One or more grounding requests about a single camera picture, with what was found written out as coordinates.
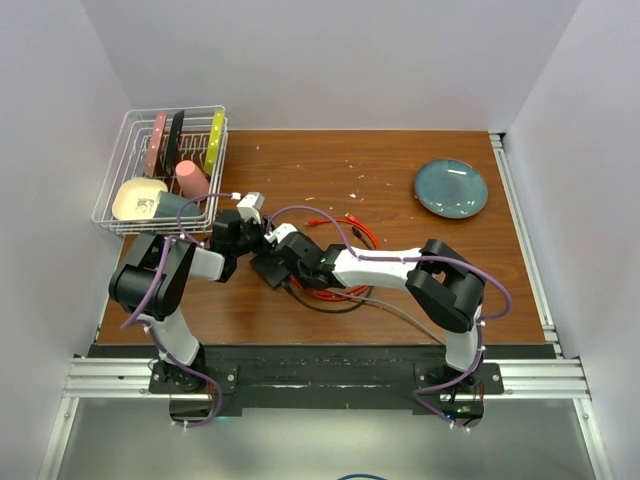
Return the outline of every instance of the wooden table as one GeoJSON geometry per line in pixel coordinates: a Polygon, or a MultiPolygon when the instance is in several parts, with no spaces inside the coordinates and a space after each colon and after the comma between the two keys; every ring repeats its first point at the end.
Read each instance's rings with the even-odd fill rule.
{"type": "MultiPolygon", "coordinates": [[[[439,238],[498,278],[513,296],[512,313],[487,327],[489,343],[544,342],[486,132],[232,132],[221,191],[262,192],[266,197],[262,211],[266,214],[294,204],[319,207],[334,216],[349,212],[378,236],[384,249],[422,247],[427,239],[439,238]],[[462,160],[484,176],[489,200],[476,216],[466,220],[440,218],[415,198],[413,178],[418,169],[443,157],[462,160]]],[[[220,203],[220,208],[233,207],[230,200],[220,203]]],[[[304,227],[312,217],[308,212],[296,212],[281,220],[294,223],[323,248],[339,243],[331,226],[304,227]]],[[[130,239],[125,241],[123,251],[130,243],[130,239]]],[[[306,309],[282,289],[271,290],[248,261],[249,256],[239,260],[238,270],[226,284],[189,280],[182,310],[201,342],[433,342],[401,317],[376,306],[363,306],[342,315],[306,309]]],[[[407,292],[374,289],[373,296],[394,303],[442,333],[407,292]]],[[[484,311],[497,311],[503,305],[501,295],[488,287],[484,311]]],[[[109,301],[98,343],[148,343],[141,328],[120,330],[126,318],[121,307],[109,301]]]]}

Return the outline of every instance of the wire basket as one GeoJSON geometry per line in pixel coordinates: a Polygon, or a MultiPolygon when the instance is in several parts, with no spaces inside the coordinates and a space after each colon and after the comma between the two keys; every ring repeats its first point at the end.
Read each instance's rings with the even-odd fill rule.
{"type": "MultiPolygon", "coordinates": [[[[165,133],[162,137],[158,161],[164,163],[164,155],[168,140],[168,132],[171,128],[173,114],[185,111],[182,135],[180,136],[178,160],[191,160],[200,168],[204,165],[205,155],[209,142],[211,123],[213,116],[218,111],[224,111],[222,106],[195,107],[195,108],[161,108],[149,110],[131,110],[122,121],[122,127],[118,134],[109,168],[102,183],[96,206],[93,209],[91,220],[120,235],[135,234],[140,232],[178,233],[175,218],[153,218],[148,220],[118,220],[111,212],[111,207],[118,190],[124,182],[135,177],[142,177],[146,162],[147,150],[151,140],[151,133],[156,115],[162,112],[168,114],[165,125],[165,133]]],[[[219,193],[222,182],[222,170],[227,150],[227,118],[224,119],[222,134],[220,135],[220,147],[218,158],[211,174],[209,193],[219,193]]],[[[162,180],[169,192],[180,195],[182,190],[175,176],[151,177],[162,180]]],[[[201,215],[198,217],[185,217],[182,226],[193,233],[208,232],[211,230],[213,217],[218,207],[218,198],[208,198],[199,204],[201,215]]]]}

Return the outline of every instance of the red cable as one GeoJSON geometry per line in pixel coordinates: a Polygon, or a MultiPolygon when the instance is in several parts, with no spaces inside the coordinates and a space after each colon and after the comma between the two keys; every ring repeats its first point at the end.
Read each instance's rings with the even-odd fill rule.
{"type": "MultiPolygon", "coordinates": [[[[378,250],[380,248],[380,244],[378,243],[378,239],[373,234],[373,232],[371,232],[371,230],[369,230],[362,223],[360,223],[360,221],[356,217],[354,217],[353,215],[350,215],[350,214],[347,213],[345,215],[345,218],[337,218],[336,221],[339,222],[339,223],[346,223],[347,225],[352,225],[352,226],[356,227],[363,234],[365,234],[369,238],[369,240],[371,240],[371,242],[373,243],[373,247],[376,250],[378,250]]],[[[329,220],[326,220],[326,219],[314,219],[314,220],[309,220],[307,222],[307,225],[309,225],[311,227],[315,227],[316,225],[322,225],[322,224],[326,224],[326,223],[329,223],[329,220]]],[[[291,276],[291,281],[298,288],[303,289],[302,285],[300,285],[300,282],[298,282],[298,280],[293,275],[291,276]]],[[[350,288],[348,290],[345,290],[345,293],[348,293],[349,295],[358,295],[359,296],[359,295],[362,295],[363,293],[365,293],[368,290],[368,288],[369,287],[367,285],[362,285],[362,286],[359,286],[359,287],[353,287],[353,288],[350,288]]],[[[347,297],[342,297],[340,295],[335,295],[335,294],[333,294],[331,292],[327,292],[326,290],[305,290],[305,293],[307,293],[308,295],[311,295],[314,298],[317,298],[318,300],[323,300],[325,302],[344,302],[346,300],[349,300],[347,297]]]]}

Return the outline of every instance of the white wall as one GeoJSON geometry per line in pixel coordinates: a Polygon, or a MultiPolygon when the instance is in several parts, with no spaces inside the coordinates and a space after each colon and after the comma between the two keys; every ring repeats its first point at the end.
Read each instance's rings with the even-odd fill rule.
{"type": "Polygon", "coordinates": [[[565,353],[638,478],[640,3],[583,0],[506,137],[565,353]]]}
{"type": "Polygon", "coordinates": [[[115,238],[91,210],[129,102],[77,0],[0,7],[0,478],[35,478],[115,238]]]}
{"type": "Polygon", "coordinates": [[[505,131],[579,0],[82,0],[135,107],[505,131]]]}

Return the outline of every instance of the dark blue plate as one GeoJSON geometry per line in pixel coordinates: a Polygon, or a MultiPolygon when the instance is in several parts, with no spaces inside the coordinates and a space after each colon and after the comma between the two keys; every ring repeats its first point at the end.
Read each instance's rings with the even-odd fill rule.
{"type": "Polygon", "coordinates": [[[487,183],[475,169],[459,160],[427,163],[416,175],[414,189],[428,210],[446,218],[467,218],[487,203],[487,183]]]}

